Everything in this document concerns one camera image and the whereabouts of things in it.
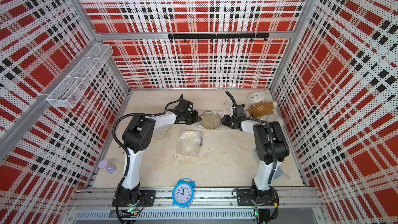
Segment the yellow patterned plate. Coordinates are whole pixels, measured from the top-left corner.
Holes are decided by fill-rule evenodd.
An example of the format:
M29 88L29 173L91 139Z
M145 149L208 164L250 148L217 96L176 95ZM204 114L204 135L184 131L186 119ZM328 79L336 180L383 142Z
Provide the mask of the yellow patterned plate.
M216 129L221 125L221 119L215 112L205 112L201 115L201 126L205 129Z

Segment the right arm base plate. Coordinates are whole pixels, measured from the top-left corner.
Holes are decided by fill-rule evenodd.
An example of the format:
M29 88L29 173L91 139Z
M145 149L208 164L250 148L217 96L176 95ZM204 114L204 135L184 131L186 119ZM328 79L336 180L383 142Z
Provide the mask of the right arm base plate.
M261 191L251 188L237 189L237 204L239 206L274 206L279 207L279 195L274 188Z

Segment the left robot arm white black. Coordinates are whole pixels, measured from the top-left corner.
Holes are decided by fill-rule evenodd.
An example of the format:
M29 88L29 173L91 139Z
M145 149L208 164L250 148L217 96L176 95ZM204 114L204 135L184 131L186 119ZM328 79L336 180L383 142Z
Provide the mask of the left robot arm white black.
M201 121L194 104L183 98L168 103L161 113L130 113L114 123L112 136L124 150L124 173L112 203L113 207L123 207L144 203L140 193L140 169L145 149L150 145L154 130L174 124L192 125Z

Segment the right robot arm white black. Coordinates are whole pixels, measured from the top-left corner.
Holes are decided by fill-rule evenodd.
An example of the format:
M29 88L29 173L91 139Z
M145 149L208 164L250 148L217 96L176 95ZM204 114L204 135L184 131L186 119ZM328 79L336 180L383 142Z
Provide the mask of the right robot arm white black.
M232 114L224 115L221 124L233 130L251 133L255 138L259 167L250 187L250 200L255 205L279 206L278 193L272 186L280 164L289 155L289 147L278 121L248 118L244 105L235 101Z

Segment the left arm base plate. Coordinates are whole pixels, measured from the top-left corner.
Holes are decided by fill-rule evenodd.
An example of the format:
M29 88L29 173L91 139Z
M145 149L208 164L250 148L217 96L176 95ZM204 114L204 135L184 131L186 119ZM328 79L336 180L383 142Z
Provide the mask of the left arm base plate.
M115 194L112 207L153 206L155 193L155 190L129 190L122 187Z

